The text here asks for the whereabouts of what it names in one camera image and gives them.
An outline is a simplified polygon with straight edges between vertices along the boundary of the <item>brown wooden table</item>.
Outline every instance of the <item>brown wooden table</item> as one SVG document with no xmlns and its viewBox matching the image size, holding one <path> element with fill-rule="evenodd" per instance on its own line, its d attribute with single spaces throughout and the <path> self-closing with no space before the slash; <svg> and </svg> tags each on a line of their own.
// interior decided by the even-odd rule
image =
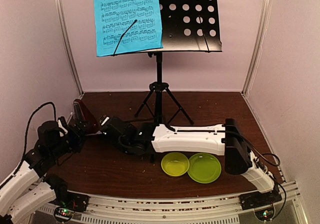
<svg viewBox="0 0 320 224">
<path fill-rule="evenodd" d="M 123 120 L 134 119 L 134 114 L 147 92 L 86 93 L 82 98 L 93 115 L 118 116 Z M 242 133 L 261 153 L 270 152 L 269 147 L 240 93 L 234 92 L 175 92 L 174 95 L 195 122 L 195 126 L 224 123 L 225 118 L 237 121 Z M 167 119 L 177 110 L 164 93 L 163 113 Z M 139 118 L 149 118 L 145 108 Z M 188 126 L 182 115 L 171 123 L 173 126 Z M 199 184 L 188 174 L 179 178 L 168 177 L 161 169 L 164 154 L 157 154 L 155 163 L 145 155 L 126 155 L 98 136 L 89 137 L 80 154 L 75 154 L 55 173 L 68 182 L 71 191 L 127 198 L 189 198 L 239 193 L 255 190 L 242 176 L 224 172 L 224 157 L 217 156 L 222 165 L 221 176 L 210 184 Z M 277 167 L 268 166 L 282 182 Z"/>
</svg>

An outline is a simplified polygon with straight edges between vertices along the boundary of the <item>musical notation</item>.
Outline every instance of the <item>musical notation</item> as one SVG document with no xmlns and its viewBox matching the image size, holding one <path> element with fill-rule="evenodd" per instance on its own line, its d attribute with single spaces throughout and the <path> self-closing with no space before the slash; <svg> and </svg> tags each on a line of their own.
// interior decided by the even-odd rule
<svg viewBox="0 0 320 224">
<path fill-rule="evenodd" d="M 162 47 L 159 0 L 94 0 L 94 7 L 98 55 L 112 55 L 135 20 L 121 39 L 119 53 Z"/>
</svg>

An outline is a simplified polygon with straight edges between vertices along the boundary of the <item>yellow bowl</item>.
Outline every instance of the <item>yellow bowl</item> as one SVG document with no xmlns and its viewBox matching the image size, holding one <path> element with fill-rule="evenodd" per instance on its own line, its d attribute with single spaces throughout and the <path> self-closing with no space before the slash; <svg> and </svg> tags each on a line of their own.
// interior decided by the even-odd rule
<svg viewBox="0 0 320 224">
<path fill-rule="evenodd" d="M 171 152 L 161 161 L 162 170 L 170 177 L 180 177 L 189 169 L 189 159 L 180 152 Z"/>
</svg>

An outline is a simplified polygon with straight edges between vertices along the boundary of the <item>bowl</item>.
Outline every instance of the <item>bowl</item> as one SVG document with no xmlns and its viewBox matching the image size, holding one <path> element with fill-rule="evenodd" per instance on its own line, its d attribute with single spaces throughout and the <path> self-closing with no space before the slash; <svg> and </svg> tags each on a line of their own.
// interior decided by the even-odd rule
<svg viewBox="0 0 320 224">
<path fill-rule="evenodd" d="M 170 177 L 180 177 L 189 169 L 189 159 L 180 152 L 170 152 L 162 158 L 161 168 Z"/>
<path fill-rule="evenodd" d="M 194 154 L 189 158 L 189 162 L 188 175 L 198 183 L 212 183 L 221 174 L 222 168 L 219 160 L 209 153 Z"/>
</svg>

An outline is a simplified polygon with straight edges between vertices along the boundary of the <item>black music stand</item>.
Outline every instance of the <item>black music stand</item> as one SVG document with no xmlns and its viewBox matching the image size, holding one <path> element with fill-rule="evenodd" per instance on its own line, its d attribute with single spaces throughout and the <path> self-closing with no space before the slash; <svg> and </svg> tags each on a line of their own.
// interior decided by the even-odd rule
<svg viewBox="0 0 320 224">
<path fill-rule="evenodd" d="M 138 117 L 144 106 L 148 108 L 155 122 L 163 122 L 162 92 L 166 91 L 178 107 L 170 123 L 181 111 L 194 124 L 187 112 L 169 90 L 169 84 L 162 82 L 163 52 L 221 52 L 220 26 L 217 0 L 159 0 L 162 20 L 163 48 L 146 50 L 149 57 L 156 56 L 157 81 L 149 85 L 150 92 L 134 115 Z M 156 93 L 154 114 L 147 101 Z"/>
</svg>

